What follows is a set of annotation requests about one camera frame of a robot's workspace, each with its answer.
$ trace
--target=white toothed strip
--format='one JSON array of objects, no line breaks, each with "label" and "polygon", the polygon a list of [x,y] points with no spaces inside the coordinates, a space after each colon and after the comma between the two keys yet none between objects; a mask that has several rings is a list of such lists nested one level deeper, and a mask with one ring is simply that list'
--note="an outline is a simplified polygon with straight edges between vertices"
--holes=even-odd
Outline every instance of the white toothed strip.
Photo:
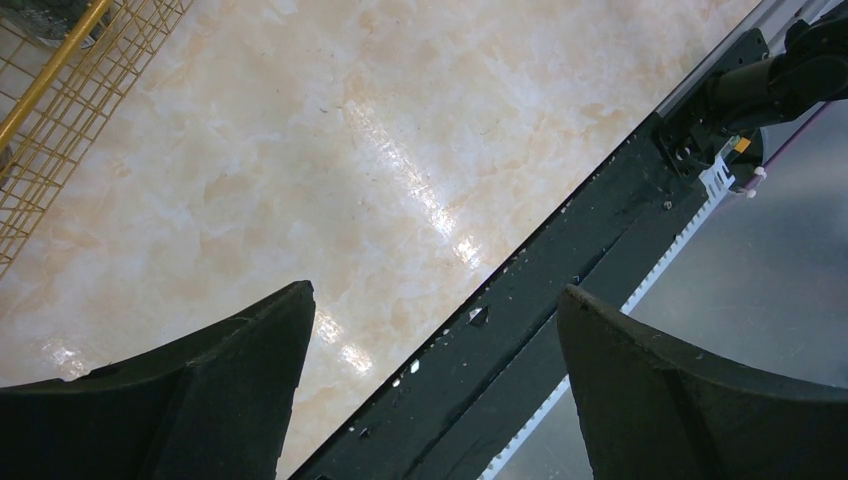
[{"label": "white toothed strip", "polygon": [[[733,150],[736,146],[736,142],[739,141],[738,137],[731,138],[730,141],[725,144],[725,146],[721,149],[718,155],[716,155],[715,164],[708,169],[701,172],[699,176],[701,182],[704,184],[704,187],[707,190],[707,201],[701,206],[698,210],[698,213],[692,217],[692,220],[686,225],[683,231],[675,238],[674,242],[668,247],[668,250],[660,257],[660,260],[654,265],[654,268],[648,273],[648,275],[642,280],[636,290],[633,291],[633,294],[630,295],[630,298],[624,303],[621,307],[621,312],[625,315],[629,315],[633,308],[642,300],[642,297],[645,296],[645,293],[651,288],[654,282],[662,275],[668,265],[672,260],[683,250],[683,247],[689,242],[692,236],[695,235],[695,232],[701,228],[701,225],[704,224],[704,221],[710,214],[715,210],[719,203],[721,203],[722,199],[727,195],[730,186],[733,185],[735,181],[733,176],[727,175],[727,166],[724,164],[724,158],[727,154]],[[568,375],[562,379],[562,381],[557,385],[553,392],[542,402],[542,405],[536,410],[532,417],[521,427],[521,430],[510,439],[509,443],[506,447],[501,451],[501,453],[497,454],[489,465],[483,470],[483,473],[480,474],[479,480],[494,480],[495,477],[500,473],[501,469],[506,465],[507,462],[512,458],[516,451],[521,447],[527,437],[530,436],[531,433],[536,429],[537,426],[545,419],[545,416],[548,412],[551,411],[554,405],[559,401],[560,398],[571,388],[571,381]]]}]

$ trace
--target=gold wire basket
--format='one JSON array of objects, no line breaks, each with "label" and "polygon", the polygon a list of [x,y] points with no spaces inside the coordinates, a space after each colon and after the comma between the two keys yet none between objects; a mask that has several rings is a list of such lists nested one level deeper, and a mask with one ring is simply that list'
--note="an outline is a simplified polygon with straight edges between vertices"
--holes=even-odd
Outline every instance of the gold wire basket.
[{"label": "gold wire basket", "polygon": [[0,279],[193,1],[91,0],[55,51],[0,19]]}]

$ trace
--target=marble tile floor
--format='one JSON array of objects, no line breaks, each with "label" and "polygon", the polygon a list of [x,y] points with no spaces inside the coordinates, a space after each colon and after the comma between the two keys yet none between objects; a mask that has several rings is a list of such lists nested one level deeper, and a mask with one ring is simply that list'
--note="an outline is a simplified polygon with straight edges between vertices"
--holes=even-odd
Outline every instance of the marble tile floor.
[{"label": "marble tile floor", "polygon": [[0,385],[309,279],[286,478],[756,3],[195,2],[0,282]]}]

